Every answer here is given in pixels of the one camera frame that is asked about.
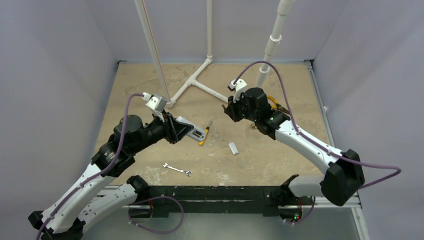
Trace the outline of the white remote control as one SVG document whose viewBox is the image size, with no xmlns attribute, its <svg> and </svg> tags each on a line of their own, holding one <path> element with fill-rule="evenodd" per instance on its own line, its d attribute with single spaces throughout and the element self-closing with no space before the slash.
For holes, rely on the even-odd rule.
<svg viewBox="0 0 424 240">
<path fill-rule="evenodd" d="M 186 136 L 190 137 L 191 139 L 197 141 L 198 143 L 201 142 L 205 135 L 205 130 L 196 124 L 192 123 L 191 121 L 185 119 L 182 116 L 178 116 L 176 118 L 176 121 L 179 123 L 183 123 L 186 125 L 191 125 L 192 129 L 186 134 Z"/>
</svg>

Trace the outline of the white battery cover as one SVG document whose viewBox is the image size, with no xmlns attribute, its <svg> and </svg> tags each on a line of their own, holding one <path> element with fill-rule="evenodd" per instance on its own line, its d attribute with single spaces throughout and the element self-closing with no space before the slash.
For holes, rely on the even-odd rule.
<svg viewBox="0 0 424 240">
<path fill-rule="evenodd" d="M 231 153 L 233 155 L 238 155 L 239 154 L 239 150 L 238 150 L 238 148 L 237 148 L 237 146 L 236 146 L 236 144 L 234 142 L 230 142 L 228 144 L 228 146 L 229 146 L 229 149 L 230 149 L 230 151 L 231 151 Z"/>
</svg>

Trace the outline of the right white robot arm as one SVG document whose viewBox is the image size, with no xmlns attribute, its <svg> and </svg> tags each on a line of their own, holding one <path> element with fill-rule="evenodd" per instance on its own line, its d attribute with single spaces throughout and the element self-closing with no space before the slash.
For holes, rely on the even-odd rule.
<svg viewBox="0 0 424 240">
<path fill-rule="evenodd" d="M 249 88 L 239 98 L 232 95 L 227 101 L 224 113 L 234 122 L 251 121 L 260 133 L 292 148 L 323 173 L 322 177 L 290 177 L 281 185 L 280 196 L 284 202 L 292 204 L 300 197 L 317 196 L 341 207 L 365 183 L 360 158 L 354 150 L 342 151 L 326 145 L 301 128 L 294 127 L 286 113 L 270 105 L 261 88 Z"/>
</svg>

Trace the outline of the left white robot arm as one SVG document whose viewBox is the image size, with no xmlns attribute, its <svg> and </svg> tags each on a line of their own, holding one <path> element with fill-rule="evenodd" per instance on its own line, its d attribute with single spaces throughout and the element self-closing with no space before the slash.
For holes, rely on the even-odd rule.
<svg viewBox="0 0 424 240">
<path fill-rule="evenodd" d="M 115 209 L 135 202 L 146 203 L 149 191 L 140 176 L 123 184 L 112 196 L 93 202 L 93 198 L 135 162 L 142 150 L 166 140 L 176 144 L 185 136 L 200 142 L 204 131 L 194 135 L 196 125 L 183 117 L 162 111 L 144 124 L 137 115 L 126 114 L 113 134 L 94 154 L 77 181 L 49 208 L 33 211 L 28 220 L 36 229 L 37 240 L 79 240 L 83 234 Z"/>
</svg>

